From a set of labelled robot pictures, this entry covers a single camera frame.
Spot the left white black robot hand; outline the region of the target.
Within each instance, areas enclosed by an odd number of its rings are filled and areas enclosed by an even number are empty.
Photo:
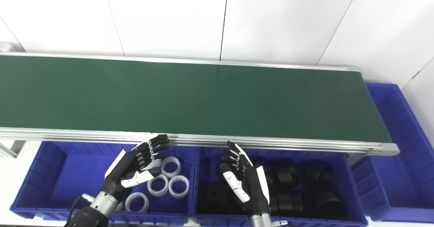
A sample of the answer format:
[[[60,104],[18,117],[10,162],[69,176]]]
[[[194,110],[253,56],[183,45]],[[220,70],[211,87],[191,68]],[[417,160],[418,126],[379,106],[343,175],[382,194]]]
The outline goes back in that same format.
[[[162,159],[165,154],[161,151],[168,148],[168,135],[154,134],[153,137],[136,145],[132,150],[121,151],[107,170],[100,191],[103,195],[110,195],[118,202],[124,201],[134,186],[161,175],[161,168],[153,163],[157,159]]]

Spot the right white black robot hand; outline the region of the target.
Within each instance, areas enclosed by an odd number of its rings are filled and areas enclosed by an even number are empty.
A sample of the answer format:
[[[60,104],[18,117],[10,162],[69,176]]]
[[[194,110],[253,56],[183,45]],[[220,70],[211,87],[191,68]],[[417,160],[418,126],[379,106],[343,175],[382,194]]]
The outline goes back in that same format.
[[[262,166],[255,166],[235,142],[227,141],[218,173],[248,217],[270,215],[267,181]]]

